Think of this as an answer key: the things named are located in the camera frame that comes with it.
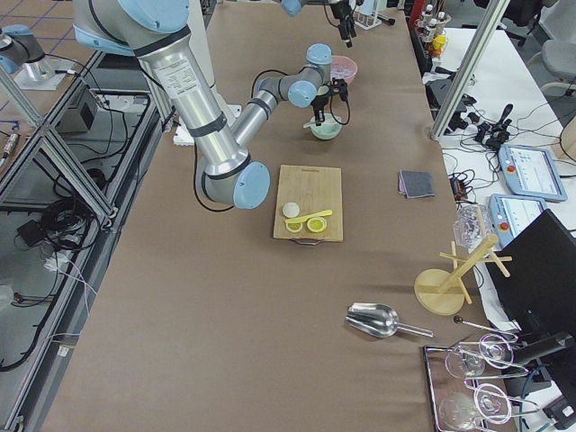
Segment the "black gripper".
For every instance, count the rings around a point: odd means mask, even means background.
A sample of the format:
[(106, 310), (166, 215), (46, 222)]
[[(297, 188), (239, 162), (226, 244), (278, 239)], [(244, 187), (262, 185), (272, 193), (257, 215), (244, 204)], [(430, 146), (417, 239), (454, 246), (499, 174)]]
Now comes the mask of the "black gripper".
[(353, 16), (354, 9), (348, 0), (327, 1), (326, 6), (332, 12), (333, 18), (337, 20), (336, 22), (332, 22), (328, 19), (328, 23), (339, 28), (341, 40), (349, 48), (350, 39), (356, 37), (356, 28)]
[(325, 121), (324, 109), (332, 103), (336, 96), (342, 102), (348, 103), (347, 82), (343, 78), (332, 78), (330, 82), (319, 88), (316, 97), (312, 101), (315, 125), (321, 125)]

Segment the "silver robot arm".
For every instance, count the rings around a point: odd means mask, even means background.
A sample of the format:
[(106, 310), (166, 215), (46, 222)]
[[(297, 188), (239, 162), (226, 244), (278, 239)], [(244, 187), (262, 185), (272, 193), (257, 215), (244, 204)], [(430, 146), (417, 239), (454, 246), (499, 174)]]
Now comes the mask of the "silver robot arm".
[(310, 45), (298, 74), (264, 79), (229, 123), (190, 46), (193, 36), (206, 35), (202, 24), (189, 26), (190, 11), (187, 1), (75, 1), (74, 31), (81, 45), (148, 66), (202, 152), (195, 185), (213, 202), (253, 209), (268, 194), (270, 174), (248, 143), (281, 101), (306, 108), (328, 90), (332, 52), (324, 43)]
[(305, 5), (321, 6), (328, 24), (338, 30), (340, 39), (347, 48), (353, 47), (356, 37), (354, 11), (355, 8), (345, 0), (281, 0), (280, 6), (291, 17), (296, 16)]

